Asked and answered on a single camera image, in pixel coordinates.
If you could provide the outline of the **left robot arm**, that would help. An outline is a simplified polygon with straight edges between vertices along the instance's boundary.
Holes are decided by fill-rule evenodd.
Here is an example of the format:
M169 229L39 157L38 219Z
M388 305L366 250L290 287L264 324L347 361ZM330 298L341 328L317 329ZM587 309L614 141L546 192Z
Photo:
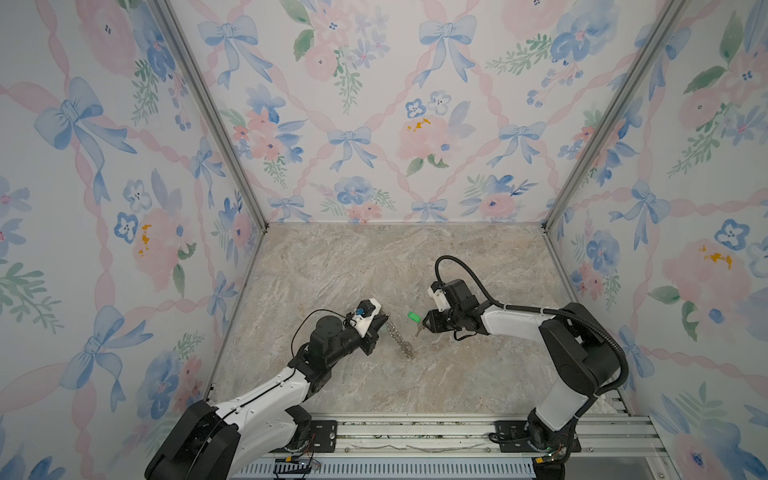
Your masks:
M146 479L229 479L274 451L307 451L311 414L303 403L330 380L333 367L375 349L389 317L362 307L341 319L330 313L275 377L232 400L200 400L177 420L145 469Z

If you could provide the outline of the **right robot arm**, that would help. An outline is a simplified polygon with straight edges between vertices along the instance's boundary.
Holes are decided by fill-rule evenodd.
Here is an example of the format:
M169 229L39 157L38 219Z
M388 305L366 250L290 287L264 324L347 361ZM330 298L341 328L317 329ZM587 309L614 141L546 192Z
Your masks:
M579 420L628 379L622 347L580 303L539 308L479 300L463 280L437 280L428 294L436 305L423 318L430 332L451 333L456 341L514 338L540 346L549 356L554 379L540 402L524 421L498 423L489 434L503 451L535 452L544 464L565 462L579 449Z

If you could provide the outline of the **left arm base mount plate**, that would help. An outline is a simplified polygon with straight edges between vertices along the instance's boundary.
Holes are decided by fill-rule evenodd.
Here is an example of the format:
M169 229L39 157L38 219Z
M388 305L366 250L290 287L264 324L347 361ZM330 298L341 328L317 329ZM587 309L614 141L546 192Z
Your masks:
M293 435L281 447L279 453L333 453L337 445L338 421L317 420L301 406L286 410L292 425Z

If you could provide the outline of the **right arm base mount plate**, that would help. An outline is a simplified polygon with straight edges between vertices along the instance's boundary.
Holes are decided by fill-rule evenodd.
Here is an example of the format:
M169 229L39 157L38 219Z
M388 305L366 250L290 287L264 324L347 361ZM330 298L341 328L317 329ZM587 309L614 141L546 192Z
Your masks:
M498 445L502 453L578 453L582 448L575 421L576 418L573 418L560 430L551 430L536 415L526 420L498 420L493 423L488 439Z

